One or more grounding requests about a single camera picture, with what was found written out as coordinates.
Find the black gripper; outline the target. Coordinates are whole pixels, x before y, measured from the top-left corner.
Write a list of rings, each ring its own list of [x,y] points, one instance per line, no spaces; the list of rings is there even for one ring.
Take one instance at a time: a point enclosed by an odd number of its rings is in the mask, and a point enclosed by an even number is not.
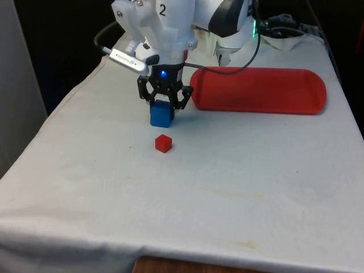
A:
[[[174,119],[175,111],[185,109],[193,93],[193,88],[191,86],[181,84],[183,67],[184,63],[175,65],[153,65],[149,76],[139,76],[137,79],[140,99],[145,100],[149,104],[154,104],[155,96],[160,90],[157,86],[160,85],[162,88],[169,86],[167,88],[167,94],[171,104],[171,118]],[[151,93],[147,89],[148,82],[153,87]]]

